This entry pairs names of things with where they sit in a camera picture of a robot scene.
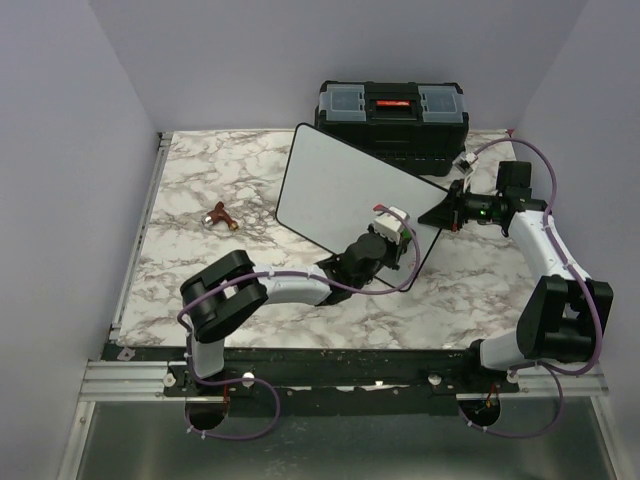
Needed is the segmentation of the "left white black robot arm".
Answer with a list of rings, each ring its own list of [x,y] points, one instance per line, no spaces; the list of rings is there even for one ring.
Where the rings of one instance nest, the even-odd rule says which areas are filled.
[[[365,288],[384,268],[397,270],[401,257],[417,245],[404,226],[384,234],[371,225],[341,254],[304,269],[260,269],[244,250],[234,250],[180,286],[179,321],[188,332],[187,382],[201,395],[214,393],[222,380],[225,339],[260,307],[277,304],[333,306]]]

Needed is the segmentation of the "white whiteboard with red writing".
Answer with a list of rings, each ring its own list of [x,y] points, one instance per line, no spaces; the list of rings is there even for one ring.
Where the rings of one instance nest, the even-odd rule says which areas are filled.
[[[418,218],[444,200],[446,190],[354,148],[305,123],[295,131],[275,218],[279,224],[331,253],[342,253],[374,221],[374,207],[409,215],[420,249],[412,245],[399,268],[383,268],[377,279],[390,287],[423,267],[440,230]]]

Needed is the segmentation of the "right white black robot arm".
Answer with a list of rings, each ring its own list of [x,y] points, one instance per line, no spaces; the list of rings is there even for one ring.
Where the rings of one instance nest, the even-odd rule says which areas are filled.
[[[446,197],[418,219],[452,232],[470,221],[500,226],[517,244],[536,283],[516,328],[481,341],[478,357],[461,365],[461,382],[474,392],[493,384],[496,370],[545,361],[561,374],[582,375],[593,368],[602,348],[613,290],[570,255],[549,204],[533,198],[530,182],[530,163],[503,161],[495,194],[474,193],[467,181],[456,180]]]

